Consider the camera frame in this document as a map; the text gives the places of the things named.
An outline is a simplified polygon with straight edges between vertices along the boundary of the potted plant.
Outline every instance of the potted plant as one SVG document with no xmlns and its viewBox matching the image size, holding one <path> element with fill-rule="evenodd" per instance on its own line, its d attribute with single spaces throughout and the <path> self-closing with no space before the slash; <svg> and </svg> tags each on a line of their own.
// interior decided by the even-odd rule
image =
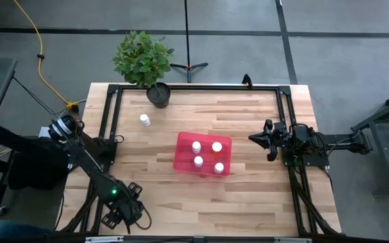
<svg viewBox="0 0 389 243">
<path fill-rule="evenodd" d="M 132 31 L 118 44 L 117 55 L 112 59 L 116 66 L 114 71 L 124 76 L 126 82 L 139 88 L 148 87 L 148 100 L 157 108 L 167 107 L 170 98 L 169 86 L 157 82 L 170 71 L 169 58 L 174 52 L 160 43 L 163 39 Z"/>
</svg>

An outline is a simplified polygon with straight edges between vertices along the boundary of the black plant pot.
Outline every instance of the black plant pot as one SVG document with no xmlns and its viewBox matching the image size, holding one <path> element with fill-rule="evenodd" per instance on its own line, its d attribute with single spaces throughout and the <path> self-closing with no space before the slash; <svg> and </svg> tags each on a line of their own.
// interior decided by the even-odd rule
<svg viewBox="0 0 389 243">
<path fill-rule="evenodd" d="M 158 82 L 147 90 L 148 100 L 159 109 L 169 105 L 170 88 L 167 84 Z"/>
</svg>

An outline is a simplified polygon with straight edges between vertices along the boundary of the wooden table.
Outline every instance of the wooden table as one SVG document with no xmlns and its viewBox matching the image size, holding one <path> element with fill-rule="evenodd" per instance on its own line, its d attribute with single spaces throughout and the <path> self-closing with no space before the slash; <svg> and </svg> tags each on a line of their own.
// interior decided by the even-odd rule
<svg viewBox="0 0 389 243">
<path fill-rule="evenodd" d="M 90 87 L 83 121 L 84 131 L 91 137 L 99 133 L 107 85 L 93 83 Z M 308 87 L 290 87 L 297 122 L 316 129 Z M 142 126 L 139 121 L 142 113 L 150 117 L 151 126 Z M 134 181 L 143 187 L 140 200 L 153 218 L 149 230 L 133 225 L 132 234 L 297 236 L 288 171 L 281 157 L 268 162 L 267 151 L 247 139 L 248 135 L 262 131 L 266 119 L 278 121 L 274 92 L 173 90 L 169 106 L 156 109 L 145 91 L 125 90 L 116 134 L 126 140 L 118 146 L 110 173 L 127 184 Z M 181 131 L 231 137 L 231 174 L 226 178 L 205 178 L 174 171 L 176 137 Z M 307 175 L 314 205 L 340 231 L 328 177 L 317 167 L 308 167 Z M 69 175 L 59 228 L 68 223 L 84 202 L 88 181 L 80 168 Z M 307 211 L 302 210 L 309 229 Z M 147 225 L 147 216 L 139 223 Z M 102 225 L 100 233 L 127 234 L 127 231 L 121 223 L 113 231 Z"/>
</svg>

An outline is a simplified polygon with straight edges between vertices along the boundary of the yellow object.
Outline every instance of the yellow object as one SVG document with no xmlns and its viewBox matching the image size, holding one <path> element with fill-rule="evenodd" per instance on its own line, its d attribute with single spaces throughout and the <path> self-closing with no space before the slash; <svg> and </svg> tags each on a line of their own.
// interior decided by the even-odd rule
<svg viewBox="0 0 389 243">
<path fill-rule="evenodd" d="M 32 27 L 34 27 L 35 29 L 35 32 L 37 33 L 38 35 L 38 40 L 40 41 L 40 56 L 43 57 L 43 41 L 41 39 L 41 35 L 40 35 L 40 32 L 38 32 L 37 30 L 37 27 L 35 26 L 34 22 L 31 20 L 30 16 L 25 12 L 25 10 L 22 8 L 22 6 L 16 1 L 16 0 L 13 0 L 14 3 L 19 7 L 20 11 L 22 11 L 22 13 L 25 14 L 25 16 L 28 18 L 28 20 L 31 22 L 32 24 Z M 38 58 L 38 74 L 41 78 L 41 80 L 59 97 L 61 98 L 62 101 L 64 101 L 64 103 L 66 104 L 66 107 L 67 107 L 67 110 L 68 111 L 71 111 L 72 110 L 72 107 L 73 105 L 77 105 L 78 103 L 77 102 L 68 102 L 67 100 L 64 99 L 64 97 L 62 97 L 46 80 L 45 78 L 43 77 L 43 75 L 41 74 L 41 64 L 42 64 L 42 57 L 39 57 Z"/>
</svg>

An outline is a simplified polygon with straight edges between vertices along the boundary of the red plastic container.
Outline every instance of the red plastic container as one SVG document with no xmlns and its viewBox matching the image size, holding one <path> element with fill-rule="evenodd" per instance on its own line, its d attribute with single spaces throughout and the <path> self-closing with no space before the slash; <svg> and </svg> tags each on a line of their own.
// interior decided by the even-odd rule
<svg viewBox="0 0 389 243">
<path fill-rule="evenodd" d="M 201 152 L 198 154 L 195 154 L 192 151 L 192 144 L 194 141 L 201 143 Z M 213 153 L 212 145 L 214 142 L 219 142 L 223 146 L 222 151 L 220 151 L 219 154 Z M 231 148 L 232 139 L 226 136 L 180 132 L 176 142 L 174 169 L 176 171 L 198 173 L 209 176 L 228 176 L 230 174 Z M 202 167 L 196 167 L 193 163 L 196 156 L 202 157 Z M 214 173 L 214 166 L 219 162 L 223 163 L 224 170 L 221 174 L 216 174 Z"/>
</svg>

